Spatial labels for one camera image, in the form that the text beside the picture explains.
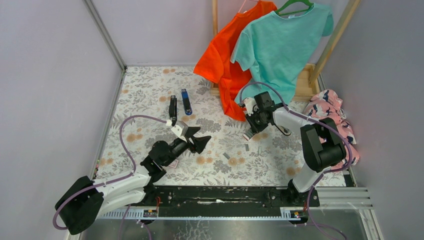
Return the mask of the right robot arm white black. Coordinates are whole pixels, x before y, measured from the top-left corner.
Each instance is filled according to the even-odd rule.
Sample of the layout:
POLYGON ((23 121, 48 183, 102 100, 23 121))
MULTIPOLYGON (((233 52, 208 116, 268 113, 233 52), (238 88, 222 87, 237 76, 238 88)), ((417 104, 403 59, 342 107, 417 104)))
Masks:
POLYGON ((247 97, 241 105, 253 136, 268 125, 280 127, 285 135, 300 136, 305 164, 289 182, 291 189, 286 193, 287 201, 293 206, 301 205, 307 199, 306 192, 320 176, 347 156, 343 139, 331 118, 318 120, 293 111, 284 103, 275 103, 268 92, 247 97))

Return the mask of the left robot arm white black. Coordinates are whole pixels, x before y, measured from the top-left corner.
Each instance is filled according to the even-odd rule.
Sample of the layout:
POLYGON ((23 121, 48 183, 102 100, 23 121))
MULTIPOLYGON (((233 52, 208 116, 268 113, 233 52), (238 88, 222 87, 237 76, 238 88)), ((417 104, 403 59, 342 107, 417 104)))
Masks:
POLYGON ((186 151, 201 154, 206 148, 212 137, 196 137, 200 129, 184 127, 183 135, 172 142, 156 141, 144 160, 127 172, 97 180, 87 175, 78 178, 55 204, 53 226, 76 235, 120 207, 152 204, 156 197, 154 184, 167 173, 165 167, 186 151))

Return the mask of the blue stapler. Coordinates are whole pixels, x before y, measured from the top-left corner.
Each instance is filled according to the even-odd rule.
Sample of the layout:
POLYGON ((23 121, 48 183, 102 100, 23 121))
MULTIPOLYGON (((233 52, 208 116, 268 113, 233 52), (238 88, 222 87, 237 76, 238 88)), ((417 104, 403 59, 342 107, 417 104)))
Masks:
POLYGON ((191 107, 191 103, 190 103, 190 99, 189 99, 189 95, 188 95, 188 91, 183 88, 181 90, 181 96, 182 96, 182 102, 183 102, 183 107, 184 107, 184 112, 187 116, 190 116, 193 114, 193 110, 191 107))

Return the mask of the small black stapler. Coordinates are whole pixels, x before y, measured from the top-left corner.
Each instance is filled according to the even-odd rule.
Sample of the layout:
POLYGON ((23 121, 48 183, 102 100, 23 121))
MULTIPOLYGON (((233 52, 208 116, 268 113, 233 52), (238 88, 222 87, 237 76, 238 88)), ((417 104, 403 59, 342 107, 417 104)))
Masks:
POLYGON ((171 120, 171 126, 174 126, 177 122, 177 98, 175 95, 170 96, 168 115, 171 120))

